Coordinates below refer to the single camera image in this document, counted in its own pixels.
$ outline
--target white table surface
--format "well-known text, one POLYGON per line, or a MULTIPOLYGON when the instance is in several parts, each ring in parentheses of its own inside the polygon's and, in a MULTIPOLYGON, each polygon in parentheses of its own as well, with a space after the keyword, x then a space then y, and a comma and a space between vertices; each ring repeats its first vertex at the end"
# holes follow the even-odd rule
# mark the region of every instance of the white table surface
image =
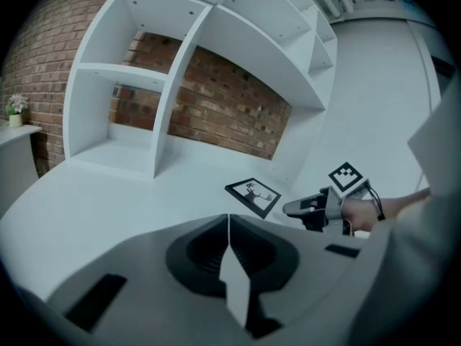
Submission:
POLYGON ((0 147, 17 140, 18 138, 38 132, 39 130, 42 130, 42 128, 35 127, 33 125, 23 125, 22 127, 12 129, 7 124, 2 125, 0 127, 0 147))
POLYGON ((282 194, 267 221, 302 228, 282 213, 290 196, 264 176, 169 154, 152 181, 65 161, 26 191, 0 221, 0 255, 18 284, 46 299, 73 272, 129 237, 222 213, 256 216, 224 190, 255 177, 282 194))

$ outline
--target white wall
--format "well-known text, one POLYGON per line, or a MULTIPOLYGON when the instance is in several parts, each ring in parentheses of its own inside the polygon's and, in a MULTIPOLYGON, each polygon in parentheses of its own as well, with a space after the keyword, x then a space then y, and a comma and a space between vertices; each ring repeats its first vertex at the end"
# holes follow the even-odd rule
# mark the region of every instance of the white wall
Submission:
POLYGON ((350 161, 381 197, 415 191, 421 168, 407 140, 429 116, 421 54, 405 21, 333 25, 336 78, 317 143, 294 186, 300 197, 331 185, 328 173, 350 161))

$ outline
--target black frame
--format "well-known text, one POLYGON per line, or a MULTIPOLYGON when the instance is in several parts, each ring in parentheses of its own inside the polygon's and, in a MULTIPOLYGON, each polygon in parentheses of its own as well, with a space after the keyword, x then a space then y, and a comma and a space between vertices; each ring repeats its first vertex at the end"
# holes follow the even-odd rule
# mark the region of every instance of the black frame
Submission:
POLYGON ((245 179, 244 181, 233 183, 232 185, 227 185, 225 186, 224 190, 229 192, 233 197, 235 197, 238 201, 244 204, 248 209, 250 209, 251 211, 253 211, 255 214, 257 214, 259 217, 263 219, 267 217, 267 214, 269 214, 269 212, 272 210, 275 204, 277 204, 277 201, 282 197, 282 195, 279 194, 277 191, 274 191, 272 188, 267 187, 264 183, 260 183, 260 181, 258 181, 256 178, 248 178, 248 179, 245 179), (263 186, 264 188, 267 188, 269 191, 273 192, 276 195, 276 198, 273 199, 273 201, 264 210, 262 210, 256 204, 250 203, 244 196, 240 195, 237 191, 233 189, 235 186, 240 186, 250 181, 255 181, 259 183, 261 186, 263 186))
POLYGON ((349 188, 351 188, 353 185, 355 185, 358 181, 360 181, 363 178, 363 176, 359 173, 359 171, 355 169, 348 161, 346 161, 340 167, 333 170, 332 173, 330 173, 328 176, 334 182, 334 184, 340 189, 341 192, 347 191, 349 188), (334 176, 335 173, 338 173, 343 168, 349 168, 352 171, 354 171, 354 173, 357 175, 356 179, 354 179, 352 182, 350 182, 344 187, 342 186, 341 183, 339 183, 339 181, 334 176))

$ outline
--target red brick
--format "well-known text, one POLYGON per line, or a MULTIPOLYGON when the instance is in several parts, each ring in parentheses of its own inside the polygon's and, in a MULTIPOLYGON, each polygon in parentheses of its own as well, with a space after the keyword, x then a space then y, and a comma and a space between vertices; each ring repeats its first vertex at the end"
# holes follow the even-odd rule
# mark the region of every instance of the red brick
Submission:
POLYGON ((129 120, 129 116, 128 114, 121 112, 109 112, 109 120, 113 123, 126 125, 129 120))
POLYGON ((69 72, 63 72, 59 76, 60 81, 68 81, 69 79, 69 72))
POLYGON ((49 143, 55 143, 56 145, 64 146, 64 141, 62 136, 58 135, 47 135, 47 140, 49 143))
POLYGON ((43 54, 51 53, 52 51, 53 51, 53 46, 49 45, 49 46, 45 46, 44 48, 38 49, 37 54, 38 55, 43 55, 43 54))
POLYGON ((226 140, 226 139, 221 139, 219 142, 219 146, 225 147, 225 148, 230 148, 232 150, 240 151, 242 153, 249 154, 252 148, 248 145, 244 145, 239 142, 235 142, 232 140, 226 140))
POLYGON ((75 32, 61 33, 53 38, 53 43, 62 43, 63 41, 71 41, 75 38, 75 32))
POLYGON ((211 102, 207 99, 201 99, 199 102, 201 107, 205 107, 210 109, 214 112, 219 112, 222 115, 227 117, 235 118, 237 116, 236 111, 226 106, 222 106, 220 104, 216 104, 215 102, 211 102))
POLYGON ((172 128, 171 134, 175 136, 179 136, 179 137, 191 138, 194 140, 198 138, 197 131, 192 130, 191 128, 188 128, 188 127, 182 127, 180 125, 177 125, 175 128, 172 128))
POLYGON ((58 125, 63 125, 63 116, 62 115, 55 115, 53 117, 53 122, 58 125))
POLYGON ((63 104, 64 103, 64 94, 57 94, 55 96, 55 101, 63 104))
POLYGON ((145 130, 153 130, 154 119, 151 117, 140 117, 135 116, 132 120, 132 125, 137 128, 142 128, 145 130))
POLYGON ((245 144, 249 144, 249 141, 251 140, 251 137, 248 137, 248 136, 245 136, 239 132, 232 132, 230 134, 230 138, 232 140, 235 140, 235 141, 238 141, 238 142, 241 142, 241 143, 245 143, 245 144))
POLYGON ((156 57, 152 55, 147 55, 147 54, 138 54, 136 57, 136 62, 139 64, 145 64, 148 66, 154 66, 156 62, 156 57))
POLYGON ((59 81, 60 72, 53 72, 53 73, 44 73, 42 74, 41 81, 42 82, 54 82, 59 81))
POLYGON ((43 33, 43 37, 52 37, 59 35, 62 32, 62 27, 53 28, 52 30, 46 31, 43 33))
POLYGON ((53 46, 53 51, 62 51, 64 50, 66 43, 57 43, 53 46))
POLYGON ((99 11, 99 6, 90 6, 86 12, 87 13, 97 13, 99 11))
POLYGON ((188 92, 188 91, 186 91, 184 89, 180 89, 179 92, 178 92, 178 99, 181 100, 181 101, 189 102, 191 104, 194 104, 196 98, 197 98, 196 94, 194 94, 192 92, 188 92))
POLYGON ((67 52, 66 59, 67 60, 73 60, 75 58, 75 54, 77 53, 77 50, 71 50, 67 52))
POLYGON ((209 133, 202 134, 202 141, 206 143, 212 143, 213 145, 217 145, 219 143, 219 137, 215 135, 210 135, 209 133))
POLYGON ((87 14, 86 17, 85 17, 85 20, 86 21, 92 21, 95 16, 96 16, 96 13, 87 14))
POLYGON ((54 133, 56 135, 62 135, 63 134, 63 128, 60 125, 52 124, 52 125, 50 125, 50 132, 54 133))
POLYGON ((132 99, 133 95, 134 91, 127 87, 120 87, 117 94, 120 99, 132 99))
POLYGON ((58 163, 61 163, 65 159, 64 155, 55 154, 55 153, 52 153, 52 152, 48 153, 48 158, 53 160, 53 161, 57 161, 58 163))
POLYGON ((58 63, 59 71, 68 71, 72 68, 72 61, 61 61, 58 63))
POLYGON ((188 126, 190 124, 190 117, 174 112, 171 114, 171 122, 177 125, 188 126))
POLYGON ((231 122, 230 119, 223 117, 222 115, 216 114, 215 112, 208 112, 205 119, 210 123, 218 124, 223 127, 231 122))
POLYGON ((73 26, 74 31, 86 31, 90 25, 90 22, 79 22, 73 26))
POLYGON ((79 46, 80 46, 80 40, 68 41, 66 43, 66 46, 64 47, 64 50, 78 49, 79 46))
POLYGON ((51 87, 53 88, 54 92, 64 92, 66 90, 67 84, 65 83, 58 83, 58 84, 47 84, 50 89, 47 91, 51 91, 51 87))
POLYGON ((127 51, 125 54, 125 57, 123 58, 123 61, 127 62, 134 62, 136 59, 136 53, 134 51, 127 51))
POLYGON ((63 105, 62 104, 51 104, 50 112, 55 114, 63 114, 63 105))
POLYGON ((197 107, 186 106, 184 111, 186 114, 191 115, 192 117, 205 118, 207 111, 205 109, 200 109, 197 107))
POLYGON ((67 58, 66 53, 52 53, 46 55, 45 62, 64 61, 67 58))
POLYGON ((132 41, 130 44, 130 50, 140 51, 142 53, 150 53, 152 49, 151 43, 145 43, 143 41, 132 41))
POLYGON ((53 116, 42 112, 30 112, 30 119, 38 122, 52 123, 53 116))

